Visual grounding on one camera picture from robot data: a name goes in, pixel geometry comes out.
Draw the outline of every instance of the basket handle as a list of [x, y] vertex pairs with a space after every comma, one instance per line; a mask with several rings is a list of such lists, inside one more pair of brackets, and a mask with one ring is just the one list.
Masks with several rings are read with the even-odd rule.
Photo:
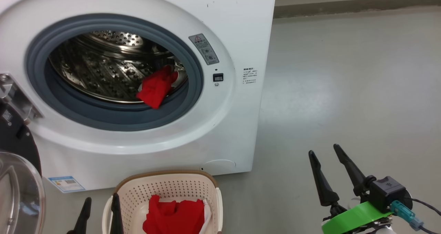
[[110, 225], [112, 223], [113, 212], [110, 210], [110, 207], [112, 206], [112, 200], [113, 200], [113, 196], [110, 196], [110, 198], [106, 202], [106, 205], [104, 206], [103, 219], [101, 223], [101, 229], [103, 230], [103, 234], [109, 234]]
[[219, 222], [219, 227], [217, 228], [217, 231], [218, 233], [222, 233], [222, 225], [224, 225], [224, 204], [222, 202], [221, 190], [218, 187], [216, 187], [216, 191], [217, 191], [217, 210], [219, 214], [219, 216], [217, 217]]

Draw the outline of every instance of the blue sticker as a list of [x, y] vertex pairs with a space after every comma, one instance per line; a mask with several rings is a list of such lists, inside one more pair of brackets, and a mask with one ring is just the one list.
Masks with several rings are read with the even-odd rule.
[[84, 187], [80, 185], [76, 179], [74, 179], [72, 176], [63, 176], [63, 177], [51, 177], [48, 178], [55, 187], [58, 187], [60, 191], [63, 193], [71, 193], [71, 192], [78, 192], [78, 191], [84, 191]]

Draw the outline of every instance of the red cloth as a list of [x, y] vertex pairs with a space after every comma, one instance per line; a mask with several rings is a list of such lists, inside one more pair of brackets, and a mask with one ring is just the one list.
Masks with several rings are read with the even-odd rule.
[[136, 97], [153, 109], [158, 109], [177, 78], [178, 72], [173, 72], [173, 67], [166, 65], [144, 78], [142, 90], [136, 94]]
[[147, 234], [199, 234], [203, 224], [202, 200], [159, 202], [159, 196], [153, 195], [142, 229]]

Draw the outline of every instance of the gray floor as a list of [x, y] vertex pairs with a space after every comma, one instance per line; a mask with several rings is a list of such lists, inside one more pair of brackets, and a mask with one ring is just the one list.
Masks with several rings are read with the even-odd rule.
[[[225, 234], [321, 233], [307, 151], [314, 149], [346, 206], [352, 186], [332, 144], [367, 174], [390, 175], [441, 208], [441, 11], [439, 8], [275, 20], [254, 168], [217, 176]], [[74, 226], [87, 196], [88, 233], [101, 233], [112, 190], [62, 194], [47, 187], [44, 234]], [[439, 216], [416, 206], [426, 227]], [[399, 234], [414, 231], [395, 220]]]

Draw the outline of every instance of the red fabric in basket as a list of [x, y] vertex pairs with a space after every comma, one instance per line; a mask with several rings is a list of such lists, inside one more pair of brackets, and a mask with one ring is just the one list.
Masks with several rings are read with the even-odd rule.
[[159, 202], [159, 196], [153, 195], [142, 229], [147, 234], [199, 234], [203, 224], [202, 200]]

